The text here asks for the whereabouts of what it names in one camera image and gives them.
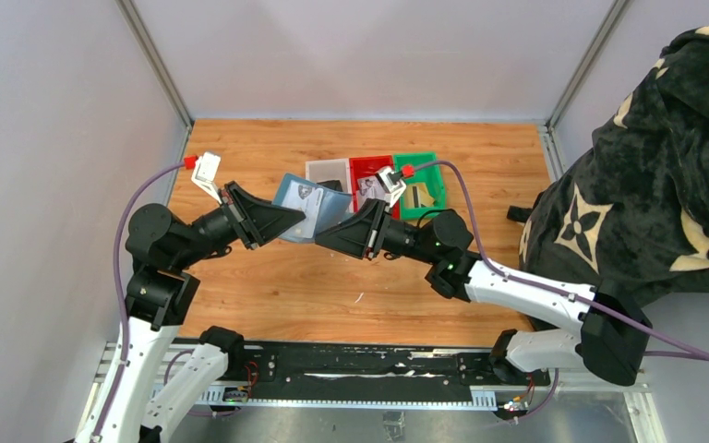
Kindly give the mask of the white VIP card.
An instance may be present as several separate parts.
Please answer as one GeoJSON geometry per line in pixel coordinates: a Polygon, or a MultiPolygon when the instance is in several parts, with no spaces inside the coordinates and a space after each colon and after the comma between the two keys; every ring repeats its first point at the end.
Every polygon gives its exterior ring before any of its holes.
{"type": "Polygon", "coordinates": [[[282,240],[293,243],[310,243],[313,240],[323,193],[320,186],[301,177],[293,174],[283,177],[273,203],[287,209],[300,210],[305,218],[281,234],[282,240]]]}

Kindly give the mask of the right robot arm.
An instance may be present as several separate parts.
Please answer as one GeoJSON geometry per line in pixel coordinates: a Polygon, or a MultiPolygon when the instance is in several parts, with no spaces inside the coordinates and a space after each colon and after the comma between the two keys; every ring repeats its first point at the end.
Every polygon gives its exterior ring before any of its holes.
{"type": "Polygon", "coordinates": [[[510,269],[471,250],[473,240],[454,210],[416,226],[393,218],[380,200],[369,200],[314,238],[316,245],[350,257],[385,253],[426,263],[427,282],[444,298],[500,305],[549,324],[547,330],[500,333],[488,359],[503,382],[523,384],[537,370],[585,369],[614,385],[635,383],[650,323],[633,301],[611,295],[606,287],[510,269]]]}

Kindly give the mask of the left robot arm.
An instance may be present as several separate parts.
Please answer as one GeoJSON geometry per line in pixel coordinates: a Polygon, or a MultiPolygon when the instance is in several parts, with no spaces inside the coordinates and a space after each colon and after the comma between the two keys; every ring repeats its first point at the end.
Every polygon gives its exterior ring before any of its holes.
{"type": "Polygon", "coordinates": [[[167,442],[213,381],[244,366],[244,337],[211,327],[185,365],[159,393],[152,392],[199,287],[188,269],[225,257],[237,241],[248,249],[266,245],[306,217],[256,198],[235,182],[218,194],[219,207],[191,223],[159,203],[130,217],[126,251],[134,274],[120,293],[125,313],[117,355],[77,442],[167,442]]]}

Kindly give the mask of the blue card holder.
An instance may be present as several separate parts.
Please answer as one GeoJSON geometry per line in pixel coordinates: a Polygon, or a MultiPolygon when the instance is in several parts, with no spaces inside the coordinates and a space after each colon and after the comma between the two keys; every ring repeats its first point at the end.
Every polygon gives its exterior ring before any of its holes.
{"type": "Polygon", "coordinates": [[[332,190],[329,190],[323,186],[320,186],[321,189],[324,191],[323,193],[323,199],[321,203],[321,208],[320,212],[318,215],[318,222],[317,222],[317,227],[316,231],[313,236],[313,240],[310,243],[314,242],[314,237],[317,233],[320,233],[331,226],[334,226],[335,224],[342,222],[345,217],[349,214],[349,206],[352,203],[352,196],[350,194],[346,194],[343,192],[335,192],[332,190]]]}

